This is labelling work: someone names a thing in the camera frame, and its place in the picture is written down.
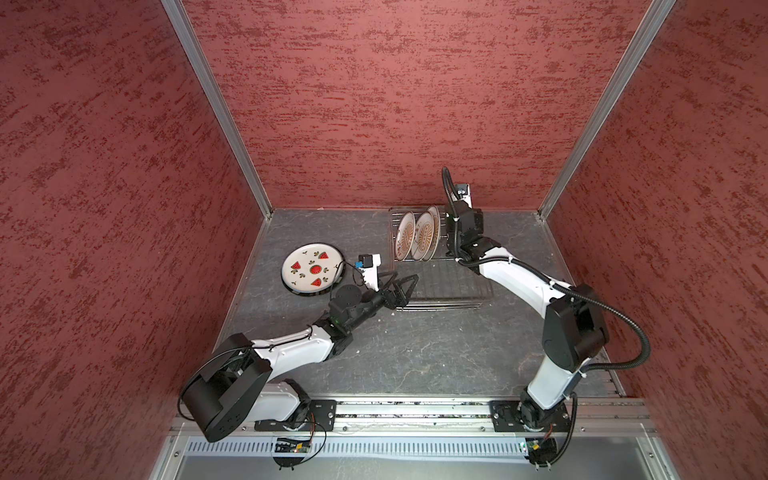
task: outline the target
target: red wall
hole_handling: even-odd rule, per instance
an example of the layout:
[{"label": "red wall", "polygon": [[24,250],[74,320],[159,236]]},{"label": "red wall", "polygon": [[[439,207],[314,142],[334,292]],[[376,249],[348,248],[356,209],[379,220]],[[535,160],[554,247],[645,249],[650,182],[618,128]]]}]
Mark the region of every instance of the red wall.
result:
[{"label": "red wall", "polygon": [[[678,0],[551,216],[683,478],[768,478],[768,3]],[[613,329],[609,353],[637,340]]]},{"label": "red wall", "polygon": [[187,0],[276,207],[534,210],[648,0]]},{"label": "red wall", "polygon": [[0,478],[144,480],[257,206],[160,2],[4,2],[0,71]]}]

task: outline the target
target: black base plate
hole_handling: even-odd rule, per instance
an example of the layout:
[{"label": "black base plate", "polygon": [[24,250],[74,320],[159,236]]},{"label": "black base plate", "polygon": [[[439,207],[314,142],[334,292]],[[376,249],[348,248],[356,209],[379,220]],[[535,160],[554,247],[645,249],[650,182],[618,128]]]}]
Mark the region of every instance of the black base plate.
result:
[{"label": "black base plate", "polygon": [[[506,401],[506,400],[492,400],[488,403],[491,407],[491,420],[493,421],[493,429],[495,432],[525,432],[528,434],[534,434],[526,430],[523,424],[515,418],[513,412],[518,411],[518,401]],[[567,414],[564,402],[561,402],[557,407],[555,415],[552,417],[555,419],[552,422],[552,432],[567,432],[571,425],[570,417],[564,417],[563,414]],[[549,429],[543,429],[542,435],[546,435]]]},{"label": "black base plate", "polygon": [[[331,432],[333,423],[336,421],[336,400],[312,400],[310,410],[306,414],[307,418],[310,418],[310,414],[315,415],[315,422],[322,425],[327,432]],[[311,423],[305,423],[298,430],[289,430],[285,422],[260,420],[255,423],[253,429],[257,432],[308,432],[311,425]]]}]

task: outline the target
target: plate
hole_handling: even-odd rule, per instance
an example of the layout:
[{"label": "plate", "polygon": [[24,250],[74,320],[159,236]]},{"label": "plate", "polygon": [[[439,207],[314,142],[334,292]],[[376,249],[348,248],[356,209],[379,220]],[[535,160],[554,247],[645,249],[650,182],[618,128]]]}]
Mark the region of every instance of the plate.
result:
[{"label": "plate", "polygon": [[432,242],[429,244],[429,249],[422,258],[424,261],[432,259],[437,250],[437,244],[440,243],[440,212],[437,211],[437,207],[434,205],[432,205],[427,212],[432,215]]},{"label": "plate", "polygon": [[344,274],[344,256],[327,243],[310,243],[291,252],[280,273],[292,293],[320,295]]},{"label": "plate", "polygon": [[432,219],[432,214],[429,212],[421,214],[416,221],[416,235],[411,246],[411,256],[414,260],[424,258],[432,245],[434,234],[435,221]]},{"label": "plate", "polygon": [[408,212],[402,216],[400,226],[397,227],[397,238],[395,238],[395,258],[397,261],[403,261],[411,251],[413,237],[416,228],[416,220],[413,212]]}]

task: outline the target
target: metal wire rack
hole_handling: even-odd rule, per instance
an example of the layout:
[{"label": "metal wire rack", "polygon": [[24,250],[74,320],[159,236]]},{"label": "metal wire rack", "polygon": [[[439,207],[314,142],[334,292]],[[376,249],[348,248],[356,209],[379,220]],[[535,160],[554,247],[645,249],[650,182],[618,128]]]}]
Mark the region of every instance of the metal wire rack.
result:
[{"label": "metal wire rack", "polygon": [[392,207],[389,209],[390,270],[397,270],[399,277],[419,275],[419,283],[410,304],[404,310],[453,310],[479,308],[493,298],[492,282],[475,275],[470,269],[458,265],[448,252],[448,230],[445,226],[445,208],[440,212],[440,238],[435,255],[428,262],[406,258],[397,261],[395,239],[402,217],[413,212],[418,219],[426,213],[424,207]]}]

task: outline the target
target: metal corner post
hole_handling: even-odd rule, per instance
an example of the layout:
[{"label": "metal corner post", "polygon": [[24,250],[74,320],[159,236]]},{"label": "metal corner post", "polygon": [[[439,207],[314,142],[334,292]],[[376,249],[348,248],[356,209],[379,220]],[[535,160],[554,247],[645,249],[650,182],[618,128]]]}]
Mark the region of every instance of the metal corner post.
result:
[{"label": "metal corner post", "polygon": [[645,16],[640,21],[629,45],[627,45],[627,50],[624,51],[624,55],[622,55],[619,64],[616,66],[616,70],[614,70],[611,79],[605,86],[598,104],[592,111],[589,120],[587,120],[581,136],[576,140],[576,145],[574,145],[571,154],[568,155],[568,159],[563,164],[563,169],[555,179],[547,197],[539,208],[538,212],[543,220],[547,220],[549,214],[552,213],[555,204],[563,194],[563,191],[565,191],[568,181],[573,177],[581,160],[584,158],[587,150],[589,150],[590,145],[592,145],[592,141],[598,135],[603,123],[608,118],[614,105],[616,105],[621,92],[624,91],[624,88],[629,83],[632,74],[643,59],[645,52],[648,51],[650,43],[656,37],[659,28],[661,28],[674,4],[675,0],[652,0],[650,3]]},{"label": "metal corner post", "polygon": [[187,57],[192,64],[197,79],[203,86],[211,108],[213,108],[216,118],[219,121],[219,125],[224,132],[224,136],[230,143],[232,152],[235,154],[237,163],[240,164],[240,168],[243,170],[248,185],[253,192],[253,196],[256,198],[256,202],[259,204],[261,213],[266,219],[272,217],[272,204],[266,197],[266,191],[261,184],[256,168],[253,166],[253,162],[248,154],[248,149],[243,142],[243,138],[240,136],[240,132],[237,130],[235,121],[232,118],[230,109],[227,107],[227,103],[224,100],[224,96],[221,94],[219,85],[216,83],[214,73],[210,70],[208,60],[205,58],[203,49],[200,46],[200,42],[197,41],[197,36],[194,34],[192,24],[190,23],[187,10],[184,9],[184,5],[181,0],[161,0],[165,12],[168,14],[170,23],[174,26],[176,35],[181,41],[181,46],[184,47],[184,51],[187,53]]}]

